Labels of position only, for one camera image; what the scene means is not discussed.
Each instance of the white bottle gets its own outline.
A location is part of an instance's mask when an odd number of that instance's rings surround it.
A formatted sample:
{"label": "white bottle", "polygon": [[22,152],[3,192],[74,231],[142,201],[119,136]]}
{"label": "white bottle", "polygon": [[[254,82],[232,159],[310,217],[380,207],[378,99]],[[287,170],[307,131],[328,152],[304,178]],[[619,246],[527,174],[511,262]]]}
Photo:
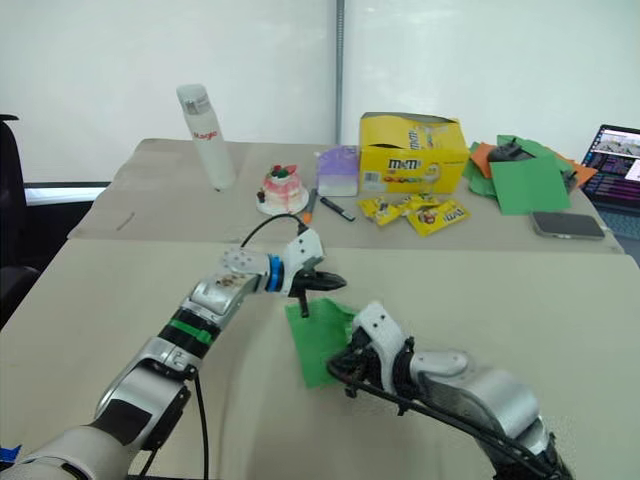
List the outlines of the white bottle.
{"label": "white bottle", "polygon": [[207,90],[202,85],[181,85],[176,89],[193,143],[214,188],[229,188],[236,172],[229,157]]}

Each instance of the marker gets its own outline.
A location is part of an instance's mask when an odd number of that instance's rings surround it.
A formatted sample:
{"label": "marker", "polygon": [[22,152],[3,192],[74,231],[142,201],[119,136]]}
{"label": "marker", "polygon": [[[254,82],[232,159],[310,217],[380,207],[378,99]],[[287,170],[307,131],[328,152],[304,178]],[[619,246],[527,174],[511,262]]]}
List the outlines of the marker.
{"label": "marker", "polygon": [[309,225],[311,223],[311,217],[313,214],[313,207],[316,206],[316,197],[318,196],[318,189],[312,188],[309,192],[309,201],[307,202],[307,206],[304,207],[304,212],[302,213],[302,221]]}
{"label": "marker", "polygon": [[336,205],[335,203],[333,203],[331,200],[329,200],[326,197],[320,197],[320,201],[322,203],[324,203],[327,207],[329,207],[331,210],[333,210],[334,212],[336,212],[338,215],[340,215],[342,218],[349,220],[350,222],[353,222],[356,217],[354,217],[353,215],[347,213],[344,211],[344,208],[339,207],[338,205]]}

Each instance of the green band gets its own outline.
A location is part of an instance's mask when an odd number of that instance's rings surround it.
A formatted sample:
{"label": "green band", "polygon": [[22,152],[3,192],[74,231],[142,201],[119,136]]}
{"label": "green band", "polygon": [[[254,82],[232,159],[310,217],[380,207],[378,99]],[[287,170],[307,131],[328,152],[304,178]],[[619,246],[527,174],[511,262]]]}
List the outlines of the green band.
{"label": "green band", "polygon": [[205,345],[211,345],[213,343],[211,334],[206,330],[199,330],[196,327],[192,327],[191,325],[181,322],[180,320],[176,320],[175,318],[171,319],[171,321],[169,322],[169,326],[177,328],[178,330],[182,330],[184,333],[188,333],[193,338],[195,338],[199,342],[204,343]]}

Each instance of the black chair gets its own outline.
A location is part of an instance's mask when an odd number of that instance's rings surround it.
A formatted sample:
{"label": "black chair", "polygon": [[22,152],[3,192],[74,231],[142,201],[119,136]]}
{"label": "black chair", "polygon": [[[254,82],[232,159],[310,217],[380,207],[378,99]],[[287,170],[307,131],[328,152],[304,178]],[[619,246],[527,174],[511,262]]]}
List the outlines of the black chair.
{"label": "black chair", "polygon": [[0,115],[0,330],[40,276],[38,270],[20,263],[27,202],[18,146],[5,123],[9,120],[18,120],[18,117]]}

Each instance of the white wall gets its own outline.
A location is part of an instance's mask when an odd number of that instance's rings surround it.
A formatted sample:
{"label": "white wall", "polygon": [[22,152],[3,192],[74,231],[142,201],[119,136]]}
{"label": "white wall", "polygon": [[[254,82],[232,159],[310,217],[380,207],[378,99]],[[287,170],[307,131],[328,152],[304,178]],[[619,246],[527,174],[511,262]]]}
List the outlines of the white wall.
{"label": "white wall", "polygon": [[601,123],[640,128],[638,0],[348,0],[342,141],[365,111],[458,117],[582,159]]}
{"label": "white wall", "polygon": [[0,111],[25,181],[110,180],[145,137],[189,138],[203,83],[228,140],[329,143],[331,0],[0,0]]}

